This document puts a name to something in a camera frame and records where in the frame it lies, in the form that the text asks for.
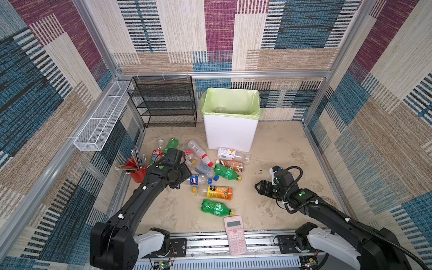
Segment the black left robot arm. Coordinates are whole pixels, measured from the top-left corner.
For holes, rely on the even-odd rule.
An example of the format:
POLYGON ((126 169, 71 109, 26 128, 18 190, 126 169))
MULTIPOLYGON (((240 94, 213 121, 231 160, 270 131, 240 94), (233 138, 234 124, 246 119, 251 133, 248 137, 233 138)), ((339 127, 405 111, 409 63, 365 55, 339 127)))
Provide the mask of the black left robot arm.
POLYGON ((137 236, 136 230, 159 194, 166 187, 179 189, 191 175, 186 154, 175 148, 149 166, 128 201, 107 222, 97 222, 91 229, 90 265, 101 270, 131 270, 151 253, 167 253, 171 240, 168 231, 153 228, 137 236))

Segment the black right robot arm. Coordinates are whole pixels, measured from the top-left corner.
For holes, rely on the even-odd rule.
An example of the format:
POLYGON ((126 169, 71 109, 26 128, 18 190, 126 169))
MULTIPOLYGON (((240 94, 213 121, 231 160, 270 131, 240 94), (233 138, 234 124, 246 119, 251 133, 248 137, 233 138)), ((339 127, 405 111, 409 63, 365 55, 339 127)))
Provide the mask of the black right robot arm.
POLYGON ((301 213, 313 218, 331 233, 311 222, 300 226, 295 232, 297 249, 300 252, 310 249, 320 250, 357 270, 409 270, 409 260, 416 262, 421 269, 428 266, 418 256, 400 246, 394 233, 386 228, 380 230, 365 225, 327 203, 309 189, 301 189, 297 177, 290 172, 293 166, 271 169, 272 181, 262 180, 255 184, 256 191, 275 201, 281 201, 289 214, 301 213))

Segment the orange juice bottle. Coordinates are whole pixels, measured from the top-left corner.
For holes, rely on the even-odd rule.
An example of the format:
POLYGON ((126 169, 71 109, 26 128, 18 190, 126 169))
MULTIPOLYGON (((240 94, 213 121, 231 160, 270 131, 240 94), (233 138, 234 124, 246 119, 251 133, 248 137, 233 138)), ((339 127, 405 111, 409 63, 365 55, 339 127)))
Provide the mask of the orange juice bottle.
POLYGON ((192 188, 192 193, 204 199, 232 200, 233 189, 231 187, 203 185, 192 188))

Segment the white yellow label bottle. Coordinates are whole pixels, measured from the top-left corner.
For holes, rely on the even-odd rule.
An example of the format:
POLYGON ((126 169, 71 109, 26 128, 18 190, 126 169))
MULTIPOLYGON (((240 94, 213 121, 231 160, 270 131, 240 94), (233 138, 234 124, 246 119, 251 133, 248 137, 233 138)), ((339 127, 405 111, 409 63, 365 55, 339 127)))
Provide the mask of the white yellow label bottle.
POLYGON ((250 155, 234 149, 225 148, 225 147, 218 148, 217 158, 222 160, 236 161, 242 163, 250 162, 250 155))

